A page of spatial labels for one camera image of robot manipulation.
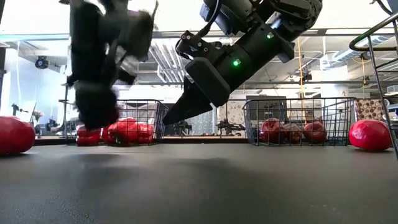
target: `green led light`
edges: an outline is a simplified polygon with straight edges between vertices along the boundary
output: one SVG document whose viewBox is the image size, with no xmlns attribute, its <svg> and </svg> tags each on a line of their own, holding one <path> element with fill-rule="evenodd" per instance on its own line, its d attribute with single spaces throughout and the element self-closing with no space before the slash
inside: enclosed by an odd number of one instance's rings
<svg viewBox="0 0 398 224">
<path fill-rule="evenodd" d="M 269 33 L 267 34 L 267 38 L 268 38 L 268 39 L 271 39 L 271 38 L 273 38 L 273 37 L 274 37 L 274 34 L 273 34 L 273 33 L 269 32 Z"/>
<path fill-rule="evenodd" d="M 239 59 L 236 59 L 233 63 L 234 66 L 238 66 L 241 64 L 241 61 Z"/>
</svg>

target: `black floor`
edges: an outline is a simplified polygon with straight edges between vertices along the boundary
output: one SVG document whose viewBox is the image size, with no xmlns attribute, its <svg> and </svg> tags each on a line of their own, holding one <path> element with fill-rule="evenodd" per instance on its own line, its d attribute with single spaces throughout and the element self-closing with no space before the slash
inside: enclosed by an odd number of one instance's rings
<svg viewBox="0 0 398 224">
<path fill-rule="evenodd" d="M 0 223 L 398 223 L 393 153 L 350 147 L 35 147 L 0 159 Z"/>
</svg>

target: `camera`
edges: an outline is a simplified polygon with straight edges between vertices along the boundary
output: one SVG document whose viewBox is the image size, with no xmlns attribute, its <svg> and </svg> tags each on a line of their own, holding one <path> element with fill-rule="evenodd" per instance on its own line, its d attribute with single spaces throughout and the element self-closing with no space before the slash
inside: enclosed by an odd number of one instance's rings
<svg viewBox="0 0 398 224">
<path fill-rule="evenodd" d="M 35 67 L 38 69 L 46 69 L 49 67 L 47 56 L 39 56 L 36 60 Z"/>
</svg>

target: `wire basket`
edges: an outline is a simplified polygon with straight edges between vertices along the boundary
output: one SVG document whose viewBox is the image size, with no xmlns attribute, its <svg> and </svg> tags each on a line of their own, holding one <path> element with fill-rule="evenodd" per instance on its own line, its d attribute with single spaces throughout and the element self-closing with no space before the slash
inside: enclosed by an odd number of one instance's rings
<svg viewBox="0 0 398 224">
<path fill-rule="evenodd" d="M 163 117 L 169 109 L 158 100 L 118 100 L 120 118 L 107 132 L 117 146 L 153 145 L 164 136 Z"/>
<path fill-rule="evenodd" d="M 249 100 L 243 107 L 256 146 L 346 146 L 355 98 Z"/>
</svg>

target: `red ball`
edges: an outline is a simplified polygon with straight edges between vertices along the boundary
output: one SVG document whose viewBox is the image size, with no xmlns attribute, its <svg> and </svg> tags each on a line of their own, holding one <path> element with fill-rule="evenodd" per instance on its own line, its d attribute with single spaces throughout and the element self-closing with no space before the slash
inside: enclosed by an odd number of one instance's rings
<svg viewBox="0 0 398 224">
<path fill-rule="evenodd" d="M 259 135 L 263 142 L 282 144 L 284 131 L 279 119 L 269 118 L 262 123 Z"/>
<path fill-rule="evenodd" d="M 154 135 L 154 126 L 152 124 L 142 124 L 142 123 L 138 123 L 139 125 L 139 133 L 138 136 L 139 137 L 149 137 L 149 136 L 153 136 Z"/>
<path fill-rule="evenodd" d="M 35 143 L 35 130 L 15 116 L 0 116 L 0 155 L 28 151 Z"/>
<path fill-rule="evenodd" d="M 76 144 L 78 146 L 97 146 L 100 143 L 100 135 L 93 135 L 88 137 L 77 136 Z"/>
<path fill-rule="evenodd" d="M 285 124 L 285 139 L 291 144 L 298 144 L 302 138 L 302 131 L 296 124 Z"/>
<path fill-rule="evenodd" d="M 109 126 L 102 129 L 101 138 L 102 138 L 102 140 L 103 140 L 106 144 L 116 144 L 115 139 L 113 139 L 113 138 L 109 135 L 108 128 L 109 128 Z"/>
<path fill-rule="evenodd" d="M 128 144 L 138 141 L 140 126 L 134 118 L 125 118 L 112 124 L 108 131 L 113 139 L 117 138 L 121 144 Z"/>
<path fill-rule="evenodd" d="M 304 137 L 311 144 L 322 144 L 326 141 L 327 132 L 323 124 L 315 121 L 304 127 Z"/>
<path fill-rule="evenodd" d="M 79 137 L 98 136 L 101 135 L 101 128 L 89 131 L 84 125 L 82 125 L 77 129 L 76 135 Z"/>
<path fill-rule="evenodd" d="M 389 128 L 377 120 L 360 120 L 349 129 L 349 141 L 358 148 L 369 151 L 384 151 L 392 146 Z"/>
<path fill-rule="evenodd" d="M 138 143 L 140 144 L 150 144 L 150 143 L 154 143 L 154 138 L 152 135 L 148 136 L 148 137 L 139 137 L 138 138 Z"/>
</svg>

